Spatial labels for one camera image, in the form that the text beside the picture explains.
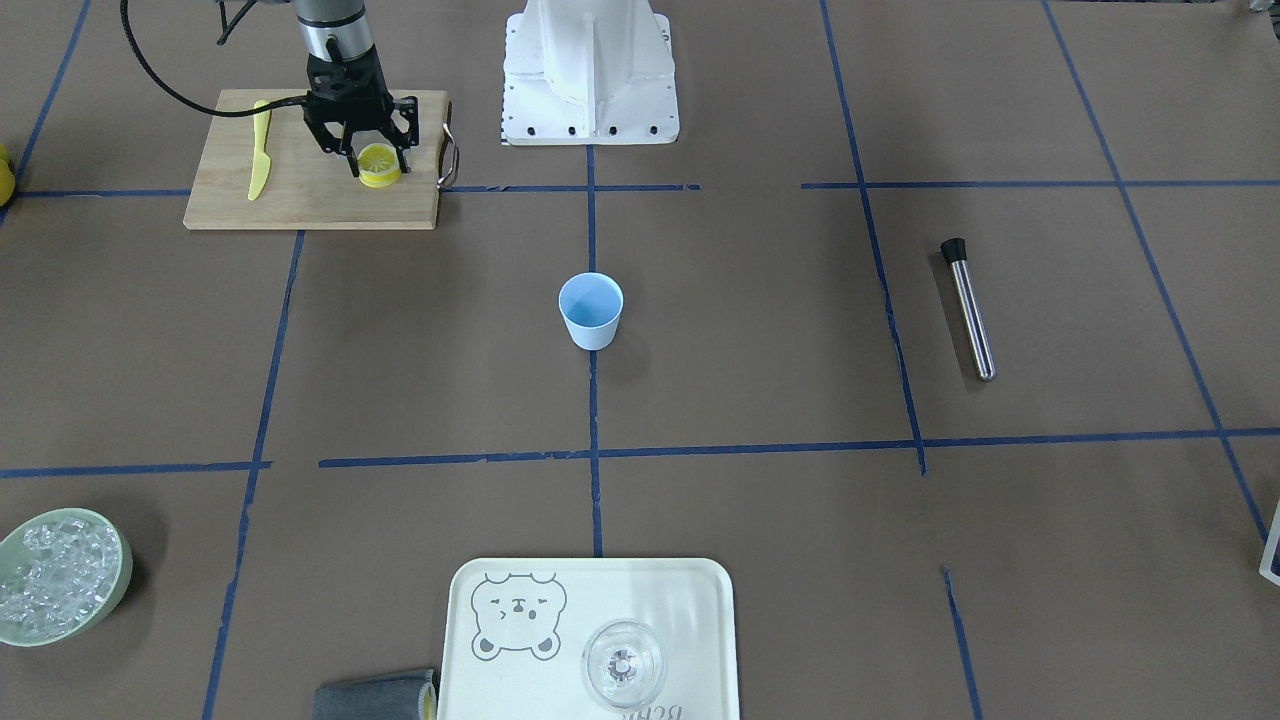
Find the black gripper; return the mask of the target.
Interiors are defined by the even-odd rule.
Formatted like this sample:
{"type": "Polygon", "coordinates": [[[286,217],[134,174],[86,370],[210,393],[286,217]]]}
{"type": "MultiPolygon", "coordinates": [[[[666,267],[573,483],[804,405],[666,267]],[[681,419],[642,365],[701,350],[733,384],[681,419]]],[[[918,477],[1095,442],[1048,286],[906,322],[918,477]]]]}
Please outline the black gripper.
{"type": "Polygon", "coordinates": [[[308,92],[303,123],[323,151],[338,151],[360,178],[357,132],[378,132],[396,147],[402,173],[411,173],[410,152],[420,143],[417,96],[392,97],[376,55],[347,61],[307,59],[308,92]]]}

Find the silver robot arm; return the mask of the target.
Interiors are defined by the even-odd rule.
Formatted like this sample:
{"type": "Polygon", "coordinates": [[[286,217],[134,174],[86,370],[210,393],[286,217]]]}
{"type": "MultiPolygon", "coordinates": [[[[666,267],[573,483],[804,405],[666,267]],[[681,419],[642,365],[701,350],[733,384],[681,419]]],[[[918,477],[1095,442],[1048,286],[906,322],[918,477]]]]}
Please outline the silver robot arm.
{"type": "Polygon", "coordinates": [[[293,6],[308,50],[303,122],[320,149],[344,158],[357,177],[355,135],[378,132],[396,149],[399,169],[410,172],[404,152],[420,141],[419,100],[390,94],[365,3],[294,1],[293,6]]]}

